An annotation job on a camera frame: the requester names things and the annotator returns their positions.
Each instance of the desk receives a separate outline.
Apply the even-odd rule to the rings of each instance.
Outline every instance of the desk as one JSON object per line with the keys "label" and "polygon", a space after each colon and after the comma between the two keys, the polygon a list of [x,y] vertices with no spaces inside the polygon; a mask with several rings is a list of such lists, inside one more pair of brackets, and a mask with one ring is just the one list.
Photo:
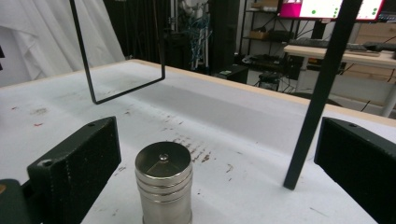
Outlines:
{"label": "desk", "polygon": [[[326,49],[309,48],[309,47],[292,46],[292,45],[287,45],[284,48],[284,51],[290,55],[304,57],[302,71],[306,70],[308,58],[323,59],[326,54]],[[379,57],[370,57],[370,56],[345,53],[342,61],[345,63],[357,63],[357,64],[364,64],[374,67],[395,69],[396,60],[392,59],[392,54],[393,52],[383,51],[380,53]],[[304,72],[300,73],[300,76],[304,78]],[[297,91],[300,89],[299,81],[296,87]],[[395,105],[396,105],[396,85],[393,85],[393,87],[389,91],[381,115],[384,117],[388,117]]]}
{"label": "desk", "polygon": [[[160,72],[141,61],[99,69]],[[122,162],[83,223],[141,224],[134,158],[159,141],[191,152],[195,224],[375,223],[313,163],[315,143],[297,189],[282,187],[307,100],[174,68],[166,73],[164,81],[101,105],[91,102],[83,72],[0,89],[0,178],[24,183],[26,166],[39,156],[86,123],[116,116]],[[324,116],[396,142],[396,120],[332,105]]]}

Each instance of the metal canister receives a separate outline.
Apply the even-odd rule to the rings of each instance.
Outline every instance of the metal canister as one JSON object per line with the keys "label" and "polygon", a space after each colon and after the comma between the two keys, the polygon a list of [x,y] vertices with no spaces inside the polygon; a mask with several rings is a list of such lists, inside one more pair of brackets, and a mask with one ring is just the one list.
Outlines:
{"label": "metal canister", "polygon": [[136,156],[135,174],[144,224],[190,224],[192,162],[188,149],[159,142]]}

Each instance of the canister lid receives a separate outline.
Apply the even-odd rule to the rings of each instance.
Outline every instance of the canister lid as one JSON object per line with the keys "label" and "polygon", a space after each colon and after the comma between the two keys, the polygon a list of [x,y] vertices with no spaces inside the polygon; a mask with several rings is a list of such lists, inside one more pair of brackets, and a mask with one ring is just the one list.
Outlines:
{"label": "canister lid", "polygon": [[136,156],[136,171],[145,177],[170,178],[191,170],[188,149],[174,142],[159,142],[143,148]]}

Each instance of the bolt hole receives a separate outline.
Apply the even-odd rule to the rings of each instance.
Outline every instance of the bolt hole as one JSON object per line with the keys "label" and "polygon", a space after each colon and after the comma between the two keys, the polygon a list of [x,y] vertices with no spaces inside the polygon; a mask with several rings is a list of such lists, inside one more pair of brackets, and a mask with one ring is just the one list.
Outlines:
{"label": "bolt hole", "polygon": [[49,167],[53,164],[52,160],[43,160],[38,163],[39,166]]}

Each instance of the monitor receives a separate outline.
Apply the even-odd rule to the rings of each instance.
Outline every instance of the monitor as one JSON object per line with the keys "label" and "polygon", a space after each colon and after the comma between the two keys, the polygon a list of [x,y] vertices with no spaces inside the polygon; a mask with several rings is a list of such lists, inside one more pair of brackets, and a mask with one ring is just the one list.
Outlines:
{"label": "monitor", "polygon": [[396,0],[385,0],[378,17],[379,21],[396,21]]}
{"label": "monitor", "polygon": [[[363,0],[357,21],[376,21],[385,0]],[[283,0],[279,17],[295,20],[331,20],[338,17],[342,0]]]}

